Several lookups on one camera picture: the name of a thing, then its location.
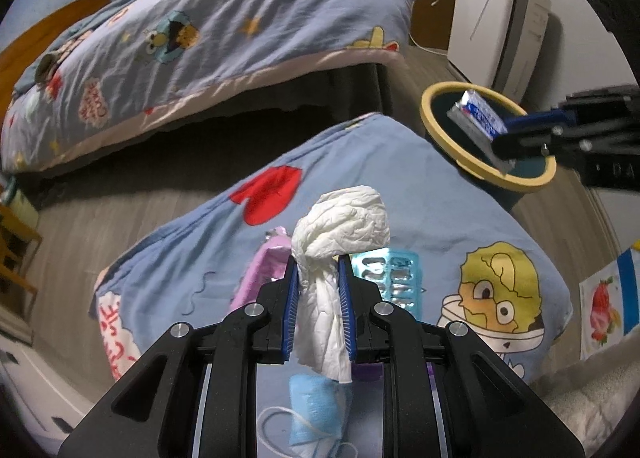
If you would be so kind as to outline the white tissue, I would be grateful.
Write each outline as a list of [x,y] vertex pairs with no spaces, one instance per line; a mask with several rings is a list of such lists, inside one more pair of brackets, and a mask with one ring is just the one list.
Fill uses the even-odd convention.
[[325,193],[299,218],[292,234],[299,278],[294,337],[299,363],[330,380],[352,381],[337,289],[338,258],[389,242],[385,204],[369,186]]

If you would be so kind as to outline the yellow-rimmed teal trash bin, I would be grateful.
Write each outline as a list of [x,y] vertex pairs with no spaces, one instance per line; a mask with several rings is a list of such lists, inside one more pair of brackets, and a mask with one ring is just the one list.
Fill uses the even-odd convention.
[[494,197],[506,210],[511,210],[522,196],[541,190],[551,183],[558,164],[555,158],[518,160],[510,167],[480,147],[464,129],[451,118],[451,110],[466,92],[480,95],[500,119],[524,117],[526,112],[517,103],[492,89],[475,84],[440,82],[428,86],[421,97],[420,115],[426,138],[474,184]]

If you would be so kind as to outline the teal pill blister pack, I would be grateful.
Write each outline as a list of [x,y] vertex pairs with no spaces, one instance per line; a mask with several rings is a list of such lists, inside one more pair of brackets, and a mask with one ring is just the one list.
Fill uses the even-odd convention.
[[353,254],[352,270],[378,286],[383,301],[422,317],[422,268],[419,256],[411,251],[382,248]]

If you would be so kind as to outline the pink purple wrapper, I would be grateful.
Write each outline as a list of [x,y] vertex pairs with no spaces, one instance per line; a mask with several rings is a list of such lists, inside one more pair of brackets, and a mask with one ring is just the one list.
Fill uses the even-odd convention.
[[233,294],[229,311],[255,302],[260,288],[282,279],[291,255],[291,238],[284,227],[266,232],[266,239],[250,260],[239,287]]

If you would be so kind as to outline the light blue face mask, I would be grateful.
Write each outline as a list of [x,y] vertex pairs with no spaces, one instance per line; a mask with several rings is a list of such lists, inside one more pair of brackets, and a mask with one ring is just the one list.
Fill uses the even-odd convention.
[[[291,406],[269,406],[256,419],[258,441],[278,457],[358,457],[359,449],[344,439],[352,383],[340,383],[311,374],[294,374],[288,381]],[[291,418],[288,450],[267,434],[277,416]]]

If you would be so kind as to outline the white air purifier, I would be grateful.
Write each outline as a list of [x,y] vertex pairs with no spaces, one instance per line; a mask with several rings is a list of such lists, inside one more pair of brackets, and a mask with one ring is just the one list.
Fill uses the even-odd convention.
[[447,60],[469,83],[523,100],[546,34],[551,0],[456,0]]

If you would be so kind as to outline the wooden TV cabinet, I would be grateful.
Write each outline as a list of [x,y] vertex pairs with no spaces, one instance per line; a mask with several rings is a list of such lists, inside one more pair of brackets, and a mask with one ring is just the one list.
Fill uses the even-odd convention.
[[411,18],[411,35],[427,49],[447,50],[454,0],[416,0]]

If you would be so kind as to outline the strawberry print paper box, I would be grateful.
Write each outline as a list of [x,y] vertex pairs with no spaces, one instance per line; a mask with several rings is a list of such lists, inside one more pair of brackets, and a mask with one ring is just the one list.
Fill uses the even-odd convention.
[[639,242],[579,284],[580,358],[623,341],[639,326]]

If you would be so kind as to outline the white fluffy blanket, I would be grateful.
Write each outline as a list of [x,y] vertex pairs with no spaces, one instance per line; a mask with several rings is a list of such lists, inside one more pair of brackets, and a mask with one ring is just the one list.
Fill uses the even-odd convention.
[[574,433],[585,454],[594,456],[639,392],[639,330],[588,360],[545,374],[532,388]]

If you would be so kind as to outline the wooden bedside stool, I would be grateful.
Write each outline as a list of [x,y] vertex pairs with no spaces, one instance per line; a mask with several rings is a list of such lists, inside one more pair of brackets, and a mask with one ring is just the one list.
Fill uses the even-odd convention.
[[18,285],[33,299],[38,289],[22,274],[27,249],[31,244],[38,249],[42,236],[23,223],[9,208],[1,206],[1,281]]

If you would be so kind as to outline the white green container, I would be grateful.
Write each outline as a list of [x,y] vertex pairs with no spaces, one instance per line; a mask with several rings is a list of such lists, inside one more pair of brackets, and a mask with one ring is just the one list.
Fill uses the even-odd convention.
[[22,223],[32,229],[37,228],[39,213],[25,193],[18,187],[15,177],[11,177],[6,188],[2,190],[1,203],[8,207]]

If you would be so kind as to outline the blue cartoon bed duvet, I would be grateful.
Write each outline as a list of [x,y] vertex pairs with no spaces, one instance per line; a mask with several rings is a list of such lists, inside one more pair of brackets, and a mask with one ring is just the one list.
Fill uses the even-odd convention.
[[248,90],[399,60],[413,0],[115,0],[24,70],[1,129],[6,173],[120,145]]

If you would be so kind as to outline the wooden bed headboard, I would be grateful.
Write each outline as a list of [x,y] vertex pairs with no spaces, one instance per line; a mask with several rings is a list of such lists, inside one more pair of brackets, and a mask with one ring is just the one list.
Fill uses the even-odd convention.
[[55,10],[1,51],[1,116],[9,108],[13,87],[28,66],[72,24],[94,14],[111,0],[74,0]]

